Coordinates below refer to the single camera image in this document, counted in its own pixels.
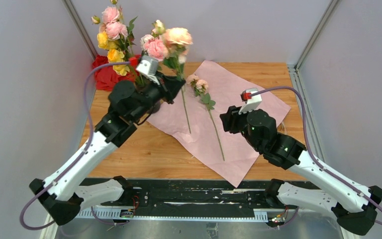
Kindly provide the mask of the cream ribbon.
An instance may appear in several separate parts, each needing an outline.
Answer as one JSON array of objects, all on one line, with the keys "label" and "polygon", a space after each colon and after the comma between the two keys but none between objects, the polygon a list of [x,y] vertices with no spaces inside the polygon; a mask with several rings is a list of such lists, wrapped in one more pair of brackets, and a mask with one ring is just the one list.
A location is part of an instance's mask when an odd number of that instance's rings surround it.
[{"label": "cream ribbon", "polygon": [[287,134],[287,128],[284,122],[281,122],[280,125],[278,126],[278,132]]}]

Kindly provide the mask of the yellow rose bunch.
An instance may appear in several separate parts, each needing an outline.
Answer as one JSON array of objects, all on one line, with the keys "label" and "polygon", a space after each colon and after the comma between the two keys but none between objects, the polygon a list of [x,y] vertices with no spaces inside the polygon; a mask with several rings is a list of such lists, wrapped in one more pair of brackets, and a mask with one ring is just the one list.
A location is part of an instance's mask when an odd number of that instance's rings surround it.
[{"label": "yellow rose bunch", "polygon": [[[98,48],[107,50],[107,58],[109,63],[127,62],[132,56],[128,50],[128,44],[124,37],[117,40],[110,40],[107,33],[100,32],[96,36]],[[113,70],[116,74],[126,77],[131,73],[131,67],[127,65],[114,65]]]}]

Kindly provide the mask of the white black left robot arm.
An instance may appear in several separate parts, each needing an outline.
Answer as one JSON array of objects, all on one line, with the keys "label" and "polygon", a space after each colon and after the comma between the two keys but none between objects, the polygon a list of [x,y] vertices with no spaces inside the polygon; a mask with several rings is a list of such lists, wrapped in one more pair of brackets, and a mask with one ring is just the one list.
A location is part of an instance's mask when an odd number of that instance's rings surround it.
[{"label": "white black left robot arm", "polygon": [[173,104],[185,80],[158,73],[156,82],[138,89],[130,81],[118,82],[108,94],[109,107],[91,129],[85,144],[46,179],[34,179],[29,187],[53,221],[65,225],[82,210],[106,202],[128,205],[133,186],[122,176],[89,186],[81,183],[102,162],[120,148],[160,101]]}]

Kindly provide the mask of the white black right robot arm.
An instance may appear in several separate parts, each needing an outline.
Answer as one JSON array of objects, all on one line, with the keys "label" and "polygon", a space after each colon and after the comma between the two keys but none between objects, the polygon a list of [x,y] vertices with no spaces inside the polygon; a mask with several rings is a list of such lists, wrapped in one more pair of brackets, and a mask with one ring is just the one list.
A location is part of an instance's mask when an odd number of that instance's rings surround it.
[{"label": "white black right robot arm", "polygon": [[327,165],[320,166],[305,145],[280,133],[276,120],[263,110],[240,113],[240,107],[230,106],[220,115],[223,130],[241,134],[249,145],[270,164],[299,174],[317,186],[316,190],[297,187],[283,180],[272,179],[264,191],[267,206],[276,208],[294,205],[336,219],[345,230],[364,236],[377,218],[377,205],[382,189],[364,186],[342,176]]}]

